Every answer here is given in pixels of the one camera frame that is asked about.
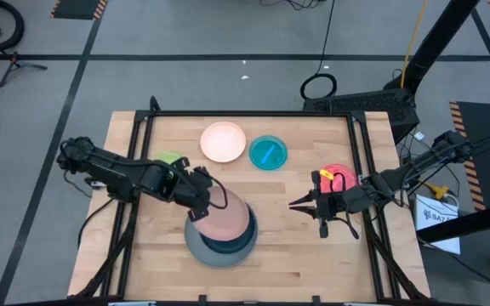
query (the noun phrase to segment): pink plate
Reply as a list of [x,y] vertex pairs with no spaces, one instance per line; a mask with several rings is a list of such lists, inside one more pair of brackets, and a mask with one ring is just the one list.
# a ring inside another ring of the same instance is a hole
[[[219,186],[209,189],[210,201],[218,206],[225,205],[225,196]],[[245,202],[231,190],[226,190],[228,207],[218,209],[208,207],[209,215],[194,222],[194,227],[216,241],[230,241],[239,237],[248,226],[248,209]]]
[[[330,172],[331,174],[342,173],[345,177],[345,188],[349,189],[356,186],[356,175],[347,167],[341,164],[329,164],[323,167],[324,170]],[[337,175],[333,178],[332,188],[334,191],[342,191],[343,180],[341,175]],[[330,192],[330,179],[321,175],[321,192]]]
[[203,131],[202,152],[214,162],[230,162],[245,150],[245,133],[232,122],[216,122]]

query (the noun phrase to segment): blue bowl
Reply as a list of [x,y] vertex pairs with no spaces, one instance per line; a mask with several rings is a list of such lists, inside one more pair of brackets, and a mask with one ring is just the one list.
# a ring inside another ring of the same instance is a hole
[[275,136],[260,136],[251,144],[248,155],[256,167],[275,170],[287,161],[287,146]]

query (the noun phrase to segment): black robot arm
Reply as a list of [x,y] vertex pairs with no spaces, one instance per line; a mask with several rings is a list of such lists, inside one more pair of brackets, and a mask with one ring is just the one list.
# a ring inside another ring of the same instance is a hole
[[321,238],[326,238],[328,237],[326,222],[337,219],[337,213],[358,213],[374,203],[379,209],[383,209],[385,205],[395,201],[394,194],[397,191],[416,181],[425,171],[448,163],[466,162],[472,150],[473,144],[460,133],[445,132],[437,137],[430,150],[422,155],[411,159],[399,168],[373,173],[363,178],[358,186],[340,192],[321,193],[321,174],[314,171],[311,173],[313,190],[289,205],[314,201],[316,207],[290,207],[290,209],[318,218]]
[[70,173],[88,173],[104,183],[110,198],[129,202],[145,193],[190,208],[191,221],[208,215],[211,176],[204,167],[189,173],[185,169],[190,163],[185,157],[171,165],[158,160],[132,160],[94,146],[89,138],[79,137],[60,144],[56,161]]

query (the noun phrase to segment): wooden tabletop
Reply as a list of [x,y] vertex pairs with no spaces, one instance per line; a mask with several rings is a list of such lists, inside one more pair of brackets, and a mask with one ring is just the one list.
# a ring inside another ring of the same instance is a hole
[[[106,150],[126,155],[133,118],[133,112],[113,113]],[[239,125],[248,145],[260,135],[279,137],[288,147],[287,162],[276,171],[258,170],[248,159],[248,147],[229,163],[208,160],[200,150],[199,139],[206,127],[218,121]],[[367,113],[367,127],[376,170],[398,167],[387,115]],[[356,133],[363,171],[367,173],[358,125]],[[330,235],[321,239],[317,220],[288,210],[290,201],[312,188],[311,171],[330,163],[354,169],[344,118],[156,117],[149,158],[154,159],[160,150],[180,151],[193,167],[206,166],[226,188],[243,198],[256,214],[259,237],[243,263],[231,269],[208,268],[186,248],[183,235],[186,209],[143,195],[126,299],[194,301],[198,295],[206,294],[209,301],[309,302],[313,295],[321,296],[323,302],[375,301],[362,215],[351,215],[360,240],[355,240],[341,222],[329,223]],[[95,191],[88,213],[106,200],[103,190]],[[116,206],[102,211],[84,230],[70,294],[80,291],[104,261]],[[410,212],[391,204],[385,208],[385,214],[395,260],[416,287],[430,295]],[[390,296],[382,259],[380,267],[385,296]],[[111,292],[116,291],[119,269],[120,263],[115,264]]]

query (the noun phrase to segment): red plate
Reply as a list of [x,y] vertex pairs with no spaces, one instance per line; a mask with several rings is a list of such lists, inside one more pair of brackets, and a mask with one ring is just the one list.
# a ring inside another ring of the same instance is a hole
[[[346,189],[349,189],[357,185],[355,173],[353,173],[347,166],[341,164],[329,164],[323,167],[323,169],[331,174],[342,173],[345,177]],[[337,175],[333,179],[332,188],[334,191],[342,191],[343,179],[341,178],[341,175]],[[330,192],[330,179],[328,179],[324,175],[321,175],[321,192],[322,193]]]

